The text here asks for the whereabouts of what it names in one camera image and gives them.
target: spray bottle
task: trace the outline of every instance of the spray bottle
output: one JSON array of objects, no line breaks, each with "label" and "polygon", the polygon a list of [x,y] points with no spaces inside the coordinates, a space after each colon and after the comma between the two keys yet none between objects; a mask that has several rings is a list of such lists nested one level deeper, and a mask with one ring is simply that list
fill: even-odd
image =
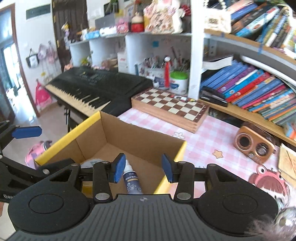
[{"label": "spray bottle", "polygon": [[126,167],[123,171],[123,179],[126,184],[128,194],[143,194],[138,180],[138,175],[133,171],[133,168],[129,164],[128,160],[126,160]]}]

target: stack of books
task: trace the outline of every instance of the stack of books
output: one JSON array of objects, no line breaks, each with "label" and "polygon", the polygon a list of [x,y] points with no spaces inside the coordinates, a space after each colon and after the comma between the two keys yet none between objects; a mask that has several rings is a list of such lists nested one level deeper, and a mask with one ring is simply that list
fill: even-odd
[{"label": "stack of books", "polygon": [[284,126],[296,119],[295,89],[252,65],[233,60],[201,82],[225,96],[227,102]]}]

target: wooden door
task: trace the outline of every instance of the wooden door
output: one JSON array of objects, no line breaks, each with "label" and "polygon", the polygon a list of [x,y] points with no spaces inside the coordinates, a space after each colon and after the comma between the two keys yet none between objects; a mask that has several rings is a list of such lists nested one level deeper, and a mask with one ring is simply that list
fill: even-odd
[{"label": "wooden door", "polygon": [[69,39],[80,38],[80,35],[76,35],[76,33],[88,28],[86,11],[86,0],[52,0],[54,33],[62,71],[64,71],[64,66],[70,62],[71,55],[70,51],[66,50],[65,32],[61,28],[68,22],[70,26]]},{"label": "wooden door", "polygon": [[14,119],[15,114],[6,96],[4,87],[0,79],[0,122],[5,120],[10,120],[11,122],[13,122]]}]

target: star sticker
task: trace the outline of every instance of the star sticker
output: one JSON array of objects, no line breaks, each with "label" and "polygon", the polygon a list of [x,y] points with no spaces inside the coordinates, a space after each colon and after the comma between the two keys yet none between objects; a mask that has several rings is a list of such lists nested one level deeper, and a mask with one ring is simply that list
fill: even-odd
[{"label": "star sticker", "polygon": [[222,153],[222,151],[217,151],[217,150],[215,150],[212,154],[213,154],[217,159],[219,159],[219,158],[223,158],[223,153]]}]

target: pink backpack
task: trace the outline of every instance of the pink backpack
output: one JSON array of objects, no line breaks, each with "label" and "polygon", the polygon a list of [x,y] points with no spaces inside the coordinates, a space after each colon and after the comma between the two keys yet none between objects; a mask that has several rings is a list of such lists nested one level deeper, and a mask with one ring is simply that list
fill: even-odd
[{"label": "pink backpack", "polygon": [[39,165],[35,162],[35,159],[50,148],[52,141],[41,141],[38,144],[34,145],[30,150],[28,155],[25,158],[25,163],[28,167],[33,169],[38,169]]}]

